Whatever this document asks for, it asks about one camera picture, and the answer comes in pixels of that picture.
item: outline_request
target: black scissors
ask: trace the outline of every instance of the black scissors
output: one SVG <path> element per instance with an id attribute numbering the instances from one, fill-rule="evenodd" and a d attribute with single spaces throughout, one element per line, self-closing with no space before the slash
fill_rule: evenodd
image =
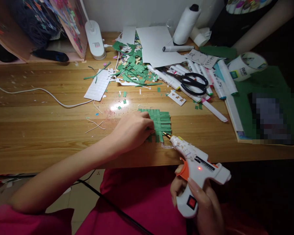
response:
<path id="1" fill-rule="evenodd" d="M 196 96 L 200 96 L 200 95 L 204 95 L 206 94 L 206 86 L 208 86 L 208 80 L 201 74 L 198 73 L 186 73 L 184 75 L 178 75 L 178 74 L 174 74 L 174 73 L 170 73 L 167 71 L 167 69 L 165 67 L 160 68 L 161 71 L 165 72 L 166 74 L 176 78 L 178 81 L 181 82 L 181 87 L 186 90 L 188 93 L 192 94 L 192 95 L 196 95 Z M 200 82 L 195 81 L 194 79 L 190 78 L 189 76 L 193 76 L 193 77 L 199 77 L 201 78 L 205 84 L 202 84 Z M 190 88 L 188 88 L 186 85 L 191 85 L 191 86 L 195 86 L 199 89 L 201 89 L 203 92 L 194 92 L 192 91 Z"/>

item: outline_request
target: white glue gun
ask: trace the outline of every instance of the white glue gun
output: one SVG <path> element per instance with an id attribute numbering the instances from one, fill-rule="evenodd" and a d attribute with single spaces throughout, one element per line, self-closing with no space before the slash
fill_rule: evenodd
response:
<path id="1" fill-rule="evenodd" d="M 221 163 L 215 165 L 208 161 L 208 154 L 181 137 L 170 136 L 165 132 L 164 134 L 170 139 L 173 147 L 186 159 L 185 161 L 180 158 L 184 162 L 184 167 L 177 175 L 185 180 L 191 177 L 201 188 L 203 188 L 206 179 L 212 179 L 218 184 L 224 184 L 231 179 L 230 171 L 223 167 Z M 195 217 L 198 204 L 188 185 L 182 195 L 176 197 L 176 202 L 177 208 L 185 218 Z"/>

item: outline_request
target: tile floor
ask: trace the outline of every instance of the tile floor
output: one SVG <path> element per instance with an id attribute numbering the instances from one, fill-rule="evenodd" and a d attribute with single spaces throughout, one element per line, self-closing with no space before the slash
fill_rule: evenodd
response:
<path id="1" fill-rule="evenodd" d="M 104 171 L 104 169 L 96 170 L 92 177 L 86 182 L 95 189 L 99 190 Z M 81 179 L 88 178 L 91 173 L 92 171 L 81 177 Z M 6 189 L 6 186 L 0 188 L 0 205 L 5 203 L 27 180 L 28 179 L 23 179 L 14 182 L 13 186 L 8 189 Z M 49 206 L 46 213 L 51 213 L 65 208 L 74 208 L 75 210 L 72 218 L 72 234 L 74 235 L 88 213 L 96 205 L 98 198 L 99 196 L 80 183 L 72 186 L 70 192 L 63 194 L 57 201 Z"/>

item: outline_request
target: orange trigger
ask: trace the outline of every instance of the orange trigger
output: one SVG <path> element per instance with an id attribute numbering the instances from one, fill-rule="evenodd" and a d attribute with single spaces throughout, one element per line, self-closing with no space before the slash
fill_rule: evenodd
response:
<path id="1" fill-rule="evenodd" d="M 187 181 L 187 179 L 189 178 L 189 170 L 188 170 L 188 164 L 187 161 L 185 161 L 183 158 L 180 158 L 183 163 L 183 169 L 181 170 L 180 173 L 176 174 L 177 176 L 181 176 L 183 179 L 185 179 Z"/>

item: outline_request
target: wooden desk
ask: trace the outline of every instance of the wooden desk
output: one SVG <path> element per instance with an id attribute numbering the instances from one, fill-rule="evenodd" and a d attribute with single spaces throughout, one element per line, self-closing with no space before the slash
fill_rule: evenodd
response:
<path id="1" fill-rule="evenodd" d="M 117 35 L 103 33 L 103 38 L 107 44 L 112 44 Z M 92 82 L 83 78 L 94 75 L 88 66 L 97 70 L 109 61 L 115 66 L 113 56 L 117 53 L 111 47 L 106 51 L 107 57 L 103 61 L 93 59 L 88 50 L 86 63 L 70 63 L 68 66 L 58 63 L 0 66 L 0 86 L 7 91 L 41 87 L 64 104 L 82 103 L 86 101 L 83 96 Z M 0 91 L 0 174 L 40 172 L 107 136 L 121 117 L 139 107 L 169 111 L 173 134 L 206 152 L 212 162 L 294 158 L 294 147 L 237 143 L 230 121 L 222 123 L 204 106 L 203 110 L 196 110 L 192 100 L 181 92 L 187 102 L 180 107 L 165 96 L 170 87 L 161 85 L 161 93 L 157 92 L 157 87 L 152 86 L 151 90 L 142 87 L 140 95 L 138 87 L 119 86 L 111 82 L 106 97 L 96 102 L 103 114 L 92 103 L 64 108 L 43 91 L 15 95 Z M 123 96 L 119 98 L 119 91 L 128 92 L 127 104 L 123 104 Z M 230 120 L 224 102 L 217 96 L 212 99 L 212 105 Z M 87 121 L 87 117 L 98 124 L 104 120 L 101 126 L 106 130 L 96 128 L 85 134 L 95 127 Z M 146 142 L 102 168 L 180 163 L 175 150 L 163 149 L 159 143 Z"/>

